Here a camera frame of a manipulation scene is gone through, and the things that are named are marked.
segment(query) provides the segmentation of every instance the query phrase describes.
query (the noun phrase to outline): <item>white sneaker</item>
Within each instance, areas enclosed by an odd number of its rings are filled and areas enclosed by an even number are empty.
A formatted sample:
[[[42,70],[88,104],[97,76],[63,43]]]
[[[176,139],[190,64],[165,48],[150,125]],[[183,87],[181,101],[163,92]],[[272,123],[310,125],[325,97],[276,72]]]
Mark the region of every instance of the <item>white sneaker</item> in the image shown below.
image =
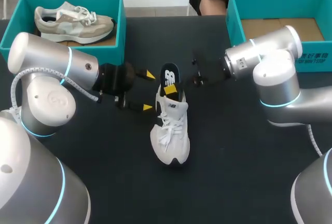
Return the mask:
[[[109,38],[114,19],[96,15],[86,8],[64,2],[57,9],[35,9],[35,23],[41,37],[51,41],[76,41],[93,44]]]
[[[190,151],[185,94],[180,88],[177,88],[176,93],[166,95],[164,92],[164,87],[174,83],[179,83],[178,68],[173,63],[165,64],[161,72],[161,86],[156,95],[160,122],[151,130],[150,138],[157,157],[167,165],[183,164]]]

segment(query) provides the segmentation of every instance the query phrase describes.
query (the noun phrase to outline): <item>robotic arm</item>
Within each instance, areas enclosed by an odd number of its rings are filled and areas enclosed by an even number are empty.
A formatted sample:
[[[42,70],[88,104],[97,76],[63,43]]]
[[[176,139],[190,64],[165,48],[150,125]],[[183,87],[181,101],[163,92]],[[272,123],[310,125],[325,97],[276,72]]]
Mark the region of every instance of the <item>robotic arm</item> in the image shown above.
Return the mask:
[[[298,224],[331,224],[332,149],[322,155],[310,124],[332,122],[332,87],[299,87],[295,60],[301,55],[299,36],[292,27],[286,26],[227,49],[218,65],[208,66],[198,57],[194,83],[207,85],[213,82],[210,75],[217,73],[216,81],[237,80],[252,74],[261,106],[271,124],[279,127],[307,125],[314,148],[321,157],[295,179],[290,193],[291,206]]]
[[[88,224],[87,188],[36,137],[53,135],[74,115],[75,100],[64,84],[95,102],[103,93],[116,96],[117,106],[124,108],[135,76],[154,78],[129,63],[99,65],[92,55],[28,33],[15,38],[8,68],[17,75],[11,86],[13,108],[0,112],[0,223]],[[15,95],[19,80],[21,107]],[[86,91],[91,89],[99,97]]]
[[[149,79],[129,63],[99,65],[92,55],[29,33],[20,33],[15,38],[8,68],[17,74],[11,89],[14,107],[11,112],[14,111],[17,122],[22,122],[30,134],[38,137],[53,135],[75,113],[75,100],[63,85],[69,83],[97,102],[101,101],[103,93],[117,96],[120,99],[117,104],[123,108],[126,102],[128,104],[125,93],[133,86],[135,76]],[[17,107],[15,97],[19,79],[23,88],[21,108]],[[99,97],[86,91],[91,89],[97,91]]]

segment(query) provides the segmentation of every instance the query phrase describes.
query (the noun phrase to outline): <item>shoelace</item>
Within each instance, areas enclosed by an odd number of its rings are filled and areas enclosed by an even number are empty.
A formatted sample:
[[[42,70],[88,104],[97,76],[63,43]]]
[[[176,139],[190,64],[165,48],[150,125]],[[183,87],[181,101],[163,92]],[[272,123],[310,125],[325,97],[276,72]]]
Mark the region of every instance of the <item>shoelace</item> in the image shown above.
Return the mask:
[[[183,117],[180,120],[172,120],[167,116],[167,113],[161,113],[158,118],[162,120],[162,130],[167,130],[167,134],[160,137],[158,142],[165,146],[165,151],[167,151],[168,145],[171,142],[173,134],[181,134],[183,129]]]
[[[75,11],[78,11],[78,18],[74,19],[73,21],[87,21],[85,22],[86,26],[90,26],[92,23],[95,23],[97,21],[97,16],[95,12],[89,12],[87,8],[81,7],[81,6],[76,6]]]

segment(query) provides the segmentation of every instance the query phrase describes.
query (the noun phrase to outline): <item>white cable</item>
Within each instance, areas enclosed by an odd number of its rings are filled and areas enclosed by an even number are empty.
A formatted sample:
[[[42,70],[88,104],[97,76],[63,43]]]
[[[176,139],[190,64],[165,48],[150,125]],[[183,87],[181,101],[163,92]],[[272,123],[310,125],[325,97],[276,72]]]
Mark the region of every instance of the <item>white cable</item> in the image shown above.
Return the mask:
[[[26,70],[23,70],[23,71],[19,72],[15,76],[14,80],[12,81],[11,88],[10,88],[10,98],[11,98],[12,107],[15,110],[18,109],[17,102],[16,102],[16,86],[17,86],[17,83],[19,82],[19,80],[24,75],[31,74],[31,73],[47,73],[47,74],[56,75],[56,76],[64,79],[65,81],[67,81],[70,85],[72,85],[79,92],[81,92],[82,94],[84,94],[86,97],[92,99],[93,101],[98,101],[98,97],[96,97],[96,96],[88,93],[86,90],[84,90],[83,88],[81,88],[78,84],[76,84],[75,82],[73,82],[69,77],[65,76],[64,74],[61,74],[60,72],[52,70],[52,69],[49,69],[49,68],[34,67],[34,68],[28,68]]]
[[[312,143],[313,147],[315,148],[317,154],[321,157],[323,154],[321,153],[321,150],[318,148],[318,145],[316,144],[315,138],[313,137],[313,134],[312,134],[310,124],[307,124],[307,129],[308,129],[308,133],[309,133],[309,136],[310,136],[311,143]]]

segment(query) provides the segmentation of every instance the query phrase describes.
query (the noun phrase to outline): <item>black tabletop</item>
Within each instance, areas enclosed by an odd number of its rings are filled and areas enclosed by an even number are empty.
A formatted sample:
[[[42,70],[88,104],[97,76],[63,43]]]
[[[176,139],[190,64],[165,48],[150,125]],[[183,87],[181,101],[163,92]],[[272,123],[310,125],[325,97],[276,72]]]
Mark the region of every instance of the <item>black tabletop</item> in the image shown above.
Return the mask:
[[[1,22],[4,29],[6,22]],[[194,49],[218,59],[230,46],[225,18],[129,18],[125,57],[159,74],[174,62],[190,76]],[[0,59],[0,109],[10,106],[12,75]],[[332,85],[327,73],[300,74],[303,88]],[[154,104],[158,84],[136,80],[131,99]],[[86,184],[96,223],[295,224],[290,192],[317,159],[305,127],[271,126],[251,78],[186,90],[190,155],[182,169],[162,166],[151,147],[155,113],[120,111],[72,90],[74,118],[45,146]],[[330,125],[313,126],[322,152]]]

